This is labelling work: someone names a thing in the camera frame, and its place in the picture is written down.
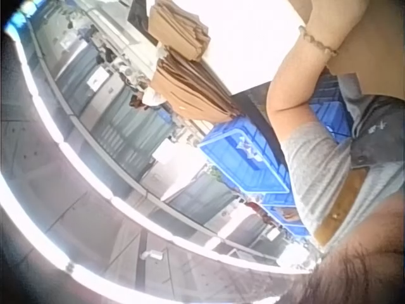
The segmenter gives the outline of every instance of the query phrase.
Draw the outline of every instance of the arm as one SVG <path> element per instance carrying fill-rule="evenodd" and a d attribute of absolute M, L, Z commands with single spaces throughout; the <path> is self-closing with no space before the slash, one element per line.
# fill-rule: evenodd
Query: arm
<path fill-rule="evenodd" d="M 317 41 L 338 49 L 363 16 L 368 0 L 313 0 L 306 26 Z M 318 121 L 308 105 L 318 78 L 330 55 L 314 44 L 298 38 L 271 82 L 267 114 L 279 141 L 308 122 Z"/>

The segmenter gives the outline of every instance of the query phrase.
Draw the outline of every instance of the beaded bracelet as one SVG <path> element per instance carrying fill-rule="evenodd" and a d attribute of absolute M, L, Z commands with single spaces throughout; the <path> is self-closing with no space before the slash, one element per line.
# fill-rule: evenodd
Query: beaded bracelet
<path fill-rule="evenodd" d="M 312 43 L 314 46 L 316 46 L 318 49 L 323 51 L 326 55 L 335 57 L 338 55 L 338 51 L 331 49 L 330 47 L 324 45 L 322 42 L 317 41 L 314 36 L 309 35 L 308 32 L 306 31 L 306 28 L 303 27 L 302 25 L 299 27 L 299 32 L 302 35 L 302 38 L 304 38 L 305 41 L 308 41 L 309 43 Z"/>

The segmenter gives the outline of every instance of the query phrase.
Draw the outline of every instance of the white table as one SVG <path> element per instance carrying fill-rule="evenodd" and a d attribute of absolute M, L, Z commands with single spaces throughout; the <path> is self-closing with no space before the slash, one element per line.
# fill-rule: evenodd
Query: white table
<path fill-rule="evenodd" d="M 231 94 L 273 80 L 303 24 L 288 0 L 173 1 L 208 26 L 202 58 Z"/>

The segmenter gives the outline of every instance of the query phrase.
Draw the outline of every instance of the brown belt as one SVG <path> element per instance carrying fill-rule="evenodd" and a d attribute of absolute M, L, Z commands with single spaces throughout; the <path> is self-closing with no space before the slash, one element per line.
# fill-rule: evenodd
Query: brown belt
<path fill-rule="evenodd" d="M 321 225 L 315 230 L 314 238 L 319 245 L 325 246 L 346 219 L 347 214 L 352 208 L 354 201 L 360 192 L 361 186 L 366 179 L 367 172 L 367 168 L 352 169 L 349 171 L 349 175 L 347 176 L 332 209 L 323 219 Z"/>

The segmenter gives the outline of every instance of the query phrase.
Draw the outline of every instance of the hand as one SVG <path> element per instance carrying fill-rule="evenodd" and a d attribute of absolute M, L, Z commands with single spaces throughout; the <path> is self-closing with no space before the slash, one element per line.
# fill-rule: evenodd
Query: hand
<path fill-rule="evenodd" d="M 339 48 L 364 16 L 370 0 L 312 0 L 307 30 L 324 45 Z"/>

